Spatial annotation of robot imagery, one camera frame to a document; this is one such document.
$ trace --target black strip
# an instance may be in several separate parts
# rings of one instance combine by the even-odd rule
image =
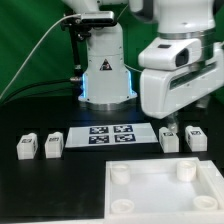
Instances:
[[[224,5],[224,0],[215,0],[213,5],[213,14],[215,15]]]

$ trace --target black table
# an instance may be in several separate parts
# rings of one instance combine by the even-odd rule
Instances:
[[[72,97],[25,98],[0,108],[0,223],[104,217],[105,164],[111,160],[199,157],[213,160],[224,174],[224,105],[215,98],[207,110],[192,104],[179,112],[180,152],[164,154],[159,143],[64,149],[61,159],[46,159],[44,144],[55,131],[67,138],[69,127],[150,122],[158,136],[166,120],[146,117],[139,104],[119,112],[84,110]],[[208,151],[192,153],[186,126],[199,126]],[[21,136],[35,132],[34,160],[17,159]]]

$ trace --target logo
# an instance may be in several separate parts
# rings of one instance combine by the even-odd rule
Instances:
[[[109,62],[107,61],[107,59],[105,59],[100,68],[100,71],[110,71],[110,70],[112,70],[112,68],[111,68]]]
[[[22,140],[22,143],[30,143],[30,142],[32,142],[32,139],[23,139]]]
[[[169,137],[169,136],[173,136],[172,132],[165,132],[163,133],[164,136]]]
[[[201,132],[200,131],[191,131],[191,134],[192,135],[201,135]]]
[[[50,138],[49,139],[49,142],[57,142],[57,141],[59,141],[59,138]]]

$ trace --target small white block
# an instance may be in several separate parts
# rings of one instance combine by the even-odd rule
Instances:
[[[37,135],[30,133],[23,135],[17,145],[17,154],[19,160],[33,159],[38,148]]]
[[[159,129],[159,142],[164,153],[179,152],[179,139],[168,128]]]
[[[207,151],[207,136],[201,128],[192,126],[186,127],[185,140],[192,152]]]
[[[184,182],[196,179],[197,165],[194,161],[180,161],[177,163],[177,178]]]
[[[55,132],[49,134],[45,143],[46,158],[60,158],[64,148],[63,134]]]
[[[130,168],[127,164],[116,164],[111,167],[111,179],[114,184],[125,185],[130,182]]]

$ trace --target cable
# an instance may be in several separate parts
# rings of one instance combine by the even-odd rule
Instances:
[[[37,96],[37,95],[48,94],[48,93],[53,93],[53,92],[59,92],[59,91],[64,91],[64,90],[72,90],[72,89],[73,89],[73,87],[66,87],[66,88],[42,91],[42,92],[39,92],[39,93],[32,93],[32,94],[29,94],[29,95],[26,95],[26,96],[22,96],[22,97],[18,97],[16,99],[9,100],[9,101],[5,102],[4,105],[11,102],[11,101],[18,100],[18,99],[23,99],[23,98],[28,98],[28,97],[31,97],[31,96]]]
[[[30,85],[27,85],[27,86],[24,86],[14,92],[12,92],[11,94],[9,94],[3,101],[2,101],[2,104],[5,104],[7,103],[8,101],[11,101],[11,99],[16,96],[17,94],[25,91],[25,90],[28,90],[28,89],[31,89],[31,88],[34,88],[34,87],[38,87],[38,86],[44,86],[44,85],[53,85],[53,84],[60,84],[60,83],[66,83],[66,82],[69,82],[70,83],[70,80],[69,79],[61,79],[61,80],[54,80],[54,81],[46,81],[46,82],[39,82],[39,83],[33,83],[33,84],[30,84]]]
[[[129,69],[131,69],[131,70],[133,70],[133,71],[136,71],[136,72],[142,73],[142,71],[140,71],[140,70],[138,70],[138,69],[132,68],[131,66],[126,65],[126,64],[124,64],[124,65],[125,65],[127,68],[129,68]]]
[[[121,16],[123,15],[123,13],[125,12],[125,10],[128,8],[128,4],[124,7],[124,9],[122,10],[122,12],[120,13],[120,15],[117,17],[117,21],[121,18]]]
[[[23,68],[26,66],[27,62],[29,61],[29,59],[33,56],[34,52],[36,51],[36,49],[39,47],[39,45],[43,42],[43,40],[47,37],[47,35],[58,25],[60,24],[62,21],[69,19],[69,18],[78,18],[80,17],[80,14],[76,14],[76,15],[71,15],[71,16],[65,16],[64,18],[58,20],[54,25],[52,25],[48,31],[43,35],[43,37],[39,40],[39,42],[36,44],[36,46],[33,48],[33,50],[30,52],[30,54],[28,55],[28,57],[26,58],[26,60],[24,61],[24,63],[21,65],[21,67],[19,68],[19,70],[16,72],[15,76],[12,78],[12,80],[9,82],[9,84],[5,87],[5,89],[3,90],[3,92],[0,95],[0,101],[3,98],[3,96],[5,95],[5,93],[8,91],[8,89],[11,87],[11,85],[14,83],[14,81],[16,80],[16,78],[19,76],[19,74],[21,73],[21,71],[23,70]]]

